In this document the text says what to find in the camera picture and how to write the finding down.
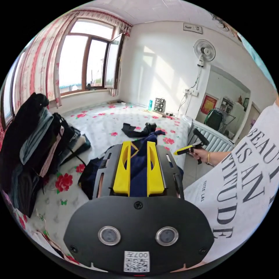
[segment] hand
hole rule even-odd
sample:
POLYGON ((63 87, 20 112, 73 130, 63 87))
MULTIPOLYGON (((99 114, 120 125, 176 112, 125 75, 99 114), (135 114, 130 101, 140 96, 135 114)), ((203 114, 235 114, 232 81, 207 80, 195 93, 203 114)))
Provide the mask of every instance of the hand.
POLYGON ((200 159, 203 163, 207 163, 208 152, 203 148, 194 149, 194 152, 190 153, 196 160, 200 159))

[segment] wall fan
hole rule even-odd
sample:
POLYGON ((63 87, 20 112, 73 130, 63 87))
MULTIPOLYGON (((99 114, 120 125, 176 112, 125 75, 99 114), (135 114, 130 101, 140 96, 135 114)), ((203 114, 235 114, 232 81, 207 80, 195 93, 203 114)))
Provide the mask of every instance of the wall fan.
POLYGON ((199 62, 198 65, 203 67, 203 62, 210 62, 215 58, 216 51, 212 43, 207 40, 197 40, 193 46, 194 53, 197 55, 199 62))

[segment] window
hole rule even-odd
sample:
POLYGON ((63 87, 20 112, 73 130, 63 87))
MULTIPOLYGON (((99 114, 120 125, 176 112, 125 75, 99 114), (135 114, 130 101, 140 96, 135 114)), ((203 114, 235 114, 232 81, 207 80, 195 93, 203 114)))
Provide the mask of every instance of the window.
POLYGON ((123 44, 123 36, 117 36, 117 32, 115 27, 97 21, 78 19, 74 23, 60 55, 61 96, 91 89, 116 88, 123 44))
POLYGON ((11 66, 0 91, 1 123, 4 130, 15 117, 15 82, 17 80, 19 67, 22 62, 23 56, 33 40, 34 38, 25 46, 21 54, 17 57, 17 59, 11 66))

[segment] qr code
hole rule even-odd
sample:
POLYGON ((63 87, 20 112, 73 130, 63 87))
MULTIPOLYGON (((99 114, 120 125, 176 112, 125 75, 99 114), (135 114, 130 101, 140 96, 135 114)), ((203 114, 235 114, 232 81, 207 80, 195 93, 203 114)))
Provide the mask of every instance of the qr code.
POLYGON ((150 271, 149 252, 125 251, 124 271, 137 272, 137 273, 149 272, 150 271))

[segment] bed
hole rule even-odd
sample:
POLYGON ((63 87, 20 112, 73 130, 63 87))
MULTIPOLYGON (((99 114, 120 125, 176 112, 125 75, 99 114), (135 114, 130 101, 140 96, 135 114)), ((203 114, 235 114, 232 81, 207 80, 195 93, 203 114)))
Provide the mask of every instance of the bed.
MULTIPOLYGON (((146 122, 155 122, 157 129, 166 133, 158 136, 158 144, 172 153, 187 145, 190 130, 187 121, 173 117, 158 117, 143 110, 143 107, 137 105, 117 103, 76 109, 62 116, 68 123, 78 128, 81 134, 85 133, 91 142, 91 148, 79 156, 86 164, 91 159, 99 157, 110 146, 120 144, 124 140, 134 140, 121 131, 123 123, 136 126, 136 130, 141 131, 146 122)), ((185 155, 176 156, 175 161, 183 169, 185 155)), ((65 254, 70 254, 63 241, 69 220, 73 213, 88 201, 78 186, 83 169, 84 165, 79 159, 71 159, 60 167, 56 175, 45 180, 44 192, 42 190, 38 192, 30 219, 18 210, 15 211, 17 220, 33 239, 37 239, 34 234, 37 229, 47 231, 50 239, 65 254)))

